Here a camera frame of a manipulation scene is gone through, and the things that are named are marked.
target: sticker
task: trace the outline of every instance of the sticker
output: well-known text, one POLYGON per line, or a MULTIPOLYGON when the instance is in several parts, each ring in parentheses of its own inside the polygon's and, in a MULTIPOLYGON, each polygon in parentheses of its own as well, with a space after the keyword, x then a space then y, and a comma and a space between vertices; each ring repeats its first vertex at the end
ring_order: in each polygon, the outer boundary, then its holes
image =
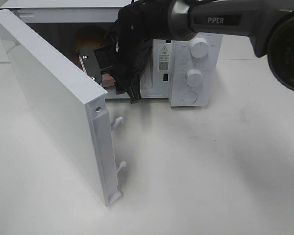
POLYGON ((171 60, 171 43, 158 45, 158 71, 169 73, 171 60))

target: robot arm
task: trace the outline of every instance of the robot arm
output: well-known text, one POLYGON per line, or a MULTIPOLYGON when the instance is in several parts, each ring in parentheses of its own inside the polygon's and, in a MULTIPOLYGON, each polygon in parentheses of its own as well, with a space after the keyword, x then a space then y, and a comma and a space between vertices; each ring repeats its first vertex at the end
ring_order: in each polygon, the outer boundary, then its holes
POLYGON ((255 55, 267 54, 273 74, 294 90, 294 0, 138 0, 119 11, 118 26, 110 53, 122 73, 113 72, 131 102, 140 99, 152 39, 189 41, 198 32, 248 36, 255 55))

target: white knob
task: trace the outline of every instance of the white knob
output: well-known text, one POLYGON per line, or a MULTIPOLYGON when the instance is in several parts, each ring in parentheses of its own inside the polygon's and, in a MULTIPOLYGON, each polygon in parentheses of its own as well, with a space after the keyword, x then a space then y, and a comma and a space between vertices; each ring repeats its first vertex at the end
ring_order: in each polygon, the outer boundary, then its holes
POLYGON ((190 87, 198 87, 203 82, 203 76, 199 70, 189 70, 186 73, 186 83, 190 87))
POLYGON ((209 52, 209 42, 204 38, 195 38, 190 44, 191 54, 195 58, 202 58, 209 52))

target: microwave oven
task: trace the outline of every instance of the microwave oven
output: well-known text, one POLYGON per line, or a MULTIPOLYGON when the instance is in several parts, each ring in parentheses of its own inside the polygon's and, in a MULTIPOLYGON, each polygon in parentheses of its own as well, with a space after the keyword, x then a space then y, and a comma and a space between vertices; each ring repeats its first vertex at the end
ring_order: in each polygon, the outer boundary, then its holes
MULTIPOLYGON (((106 99, 128 98, 103 88, 76 66, 75 34, 95 25, 108 31, 127 0, 9 0, 0 8, 0 38, 34 114, 108 206, 122 194, 106 99)), ((207 105, 222 35, 199 33, 189 42, 154 40, 142 98, 172 107, 207 105)))

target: microwave door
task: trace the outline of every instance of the microwave door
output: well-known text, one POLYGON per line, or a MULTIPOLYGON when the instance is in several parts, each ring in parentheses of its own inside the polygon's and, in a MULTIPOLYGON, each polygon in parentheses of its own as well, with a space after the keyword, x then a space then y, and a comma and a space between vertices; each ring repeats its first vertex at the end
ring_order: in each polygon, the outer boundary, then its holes
POLYGON ((106 91, 9 10, 0 38, 33 113, 108 206, 121 193, 106 91))

